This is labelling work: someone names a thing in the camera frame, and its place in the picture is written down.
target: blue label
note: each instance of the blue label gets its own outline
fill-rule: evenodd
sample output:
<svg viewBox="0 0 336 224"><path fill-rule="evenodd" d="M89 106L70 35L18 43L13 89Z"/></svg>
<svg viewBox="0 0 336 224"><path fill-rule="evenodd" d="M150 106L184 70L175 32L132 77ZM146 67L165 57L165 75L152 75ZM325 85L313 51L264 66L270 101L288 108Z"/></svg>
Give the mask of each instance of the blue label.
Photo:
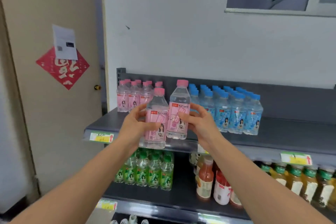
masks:
<svg viewBox="0 0 336 224"><path fill-rule="evenodd" d="M229 127L233 129L242 130L245 118L246 118L245 111L232 110L229 120Z"/></svg>
<svg viewBox="0 0 336 224"><path fill-rule="evenodd" d="M215 119L215 108L205 108L207 112L211 113L212 118Z"/></svg>
<svg viewBox="0 0 336 224"><path fill-rule="evenodd" d="M258 131L260 126L261 112L248 111L246 114L246 121L244 129Z"/></svg>
<svg viewBox="0 0 336 224"><path fill-rule="evenodd" d="M227 128L229 125L231 110L230 109L220 109L216 110L216 125L218 128Z"/></svg>

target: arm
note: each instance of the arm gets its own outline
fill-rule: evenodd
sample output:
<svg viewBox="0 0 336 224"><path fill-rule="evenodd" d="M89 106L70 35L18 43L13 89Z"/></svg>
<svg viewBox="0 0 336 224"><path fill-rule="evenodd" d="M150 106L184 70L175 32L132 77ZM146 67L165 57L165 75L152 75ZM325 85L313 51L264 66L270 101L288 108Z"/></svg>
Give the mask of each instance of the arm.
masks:
<svg viewBox="0 0 336 224"><path fill-rule="evenodd" d="M191 108L199 114L179 113L180 118L189 123L201 146L215 159L255 224L332 223L227 141L203 107L191 104Z"/></svg>
<svg viewBox="0 0 336 224"><path fill-rule="evenodd" d="M84 224L117 171L139 146L140 137L145 131L159 128L160 123L138 121L145 116L145 111L141 111L145 107L143 104L133 109L115 141L77 174L20 213L11 224Z"/></svg>

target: red diamond decoration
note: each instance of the red diamond decoration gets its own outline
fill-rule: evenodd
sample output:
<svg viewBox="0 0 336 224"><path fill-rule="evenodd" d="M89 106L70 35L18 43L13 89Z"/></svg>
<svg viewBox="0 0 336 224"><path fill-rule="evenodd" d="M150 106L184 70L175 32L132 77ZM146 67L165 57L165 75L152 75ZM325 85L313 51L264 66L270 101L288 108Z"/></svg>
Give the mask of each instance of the red diamond decoration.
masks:
<svg viewBox="0 0 336 224"><path fill-rule="evenodd" d="M78 50L77 57L78 60L57 59L52 47L36 63L69 90L90 66Z"/></svg>

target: beige door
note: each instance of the beige door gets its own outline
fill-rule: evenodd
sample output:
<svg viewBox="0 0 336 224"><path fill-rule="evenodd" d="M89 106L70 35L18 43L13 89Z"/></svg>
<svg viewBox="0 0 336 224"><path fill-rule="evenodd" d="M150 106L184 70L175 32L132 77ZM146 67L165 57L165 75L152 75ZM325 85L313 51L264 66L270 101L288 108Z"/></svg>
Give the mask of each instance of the beige door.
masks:
<svg viewBox="0 0 336 224"><path fill-rule="evenodd" d="M103 148L81 141L84 128L102 113L100 92L94 90L100 81L95 6L93 0L2 0L2 5L33 161L45 194ZM76 48L89 64L70 90L36 63L53 47L53 24L74 29Z"/></svg>

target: hand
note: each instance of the hand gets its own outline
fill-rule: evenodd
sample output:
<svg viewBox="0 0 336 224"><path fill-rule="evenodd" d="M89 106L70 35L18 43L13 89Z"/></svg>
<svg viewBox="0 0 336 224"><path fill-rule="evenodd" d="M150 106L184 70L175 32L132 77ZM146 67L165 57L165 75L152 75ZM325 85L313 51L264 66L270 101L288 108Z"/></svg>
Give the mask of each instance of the hand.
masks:
<svg viewBox="0 0 336 224"><path fill-rule="evenodd" d="M135 107L124 119L121 126L119 136L127 144L131 155L139 147L140 137L146 131L156 131L159 129L161 123L159 122L144 122L147 111L144 110L147 104L138 105Z"/></svg>
<svg viewBox="0 0 336 224"><path fill-rule="evenodd" d="M198 111L198 113L192 111L190 114L178 112L178 115L181 120L189 123L188 128L197 135L198 142L204 150L211 153L211 147L214 146L214 143L218 138L223 138L223 136L218 130L210 113L200 105L194 103L191 103L190 107L191 109Z"/></svg>

